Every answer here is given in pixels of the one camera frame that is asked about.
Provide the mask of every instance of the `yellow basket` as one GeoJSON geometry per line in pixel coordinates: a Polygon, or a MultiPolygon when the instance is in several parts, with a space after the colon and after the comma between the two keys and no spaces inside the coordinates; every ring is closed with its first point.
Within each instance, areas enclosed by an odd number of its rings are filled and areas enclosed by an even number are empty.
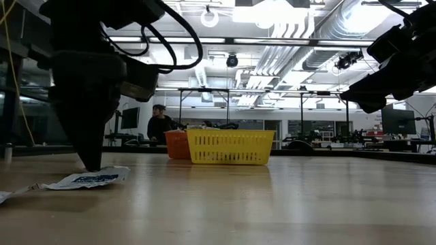
{"type": "Polygon", "coordinates": [[[188,129],[192,163],[268,163],[275,131],[188,129]]]}

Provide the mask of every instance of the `orange basket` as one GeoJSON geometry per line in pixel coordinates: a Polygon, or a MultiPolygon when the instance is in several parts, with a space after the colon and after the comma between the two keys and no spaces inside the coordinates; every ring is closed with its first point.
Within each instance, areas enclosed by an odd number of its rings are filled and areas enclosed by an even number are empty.
{"type": "Polygon", "coordinates": [[[168,156],[171,159],[191,159],[188,136],[185,132],[165,132],[168,156]]]}

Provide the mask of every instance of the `plastic bag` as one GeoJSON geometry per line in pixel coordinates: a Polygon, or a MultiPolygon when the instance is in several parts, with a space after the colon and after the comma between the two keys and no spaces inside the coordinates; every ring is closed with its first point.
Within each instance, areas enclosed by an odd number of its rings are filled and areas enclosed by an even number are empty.
{"type": "Polygon", "coordinates": [[[21,195],[27,191],[35,190],[35,189],[39,189],[39,188],[40,187],[38,184],[33,184],[31,186],[26,186],[25,188],[20,189],[18,191],[15,191],[13,193],[6,192],[6,191],[0,191],[0,204],[3,203],[8,198],[16,197],[17,195],[21,195]]]}
{"type": "Polygon", "coordinates": [[[129,172],[130,168],[128,167],[104,167],[95,173],[72,174],[58,183],[41,184],[41,188],[50,190],[93,188],[125,180],[129,172]]]}

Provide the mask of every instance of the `person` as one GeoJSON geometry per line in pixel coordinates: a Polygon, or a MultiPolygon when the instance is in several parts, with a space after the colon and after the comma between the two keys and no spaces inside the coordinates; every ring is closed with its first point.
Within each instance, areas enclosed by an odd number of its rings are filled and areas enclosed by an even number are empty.
{"type": "Polygon", "coordinates": [[[203,126],[203,127],[213,127],[213,126],[212,126],[212,123],[211,123],[210,121],[208,121],[208,120],[204,120],[204,121],[202,122],[202,126],[203,126]]]}
{"type": "Polygon", "coordinates": [[[172,129],[172,119],[166,116],[164,105],[153,106],[153,117],[150,118],[147,135],[150,140],[166,143],[165,132],[172,129]]]}

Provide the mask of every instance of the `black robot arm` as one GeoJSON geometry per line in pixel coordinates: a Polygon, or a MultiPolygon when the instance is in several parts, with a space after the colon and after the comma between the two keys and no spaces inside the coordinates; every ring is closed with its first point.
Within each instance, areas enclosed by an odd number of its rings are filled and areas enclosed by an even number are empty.
{"type": "Polygon", "coordinates": [[[40,14],[50,19],[53,30],[54,54],[48,66],[54,86],[48,98],[89,171],[100,169],[105,124],[118,108],[121,95],[147,102],[154,95],[159,73],[195,67],[203,57],[195,31],[161,0],[48,0],[40,14]],[[199,55],[192,64],[177,65],[173,49],[151,26],[165,13],[193,37],[199,55]],[[134,22],[141,26],[144,43],[145,28],[162,42],[173,65],[147,65],[131,58],[102,27],[121,29],[134,22]]]}
{"type": "Polygon", "coordinates": [[[405,17],[404,27],[392,27],[368,47],[368,54],[381,63],[379,71],[341,94],[366,113],[384,108],[388,95],[403,100],[436,85],[436,2],[428,0],[428,5],[409,15],[386,0],[379,1],[405,17]]]}

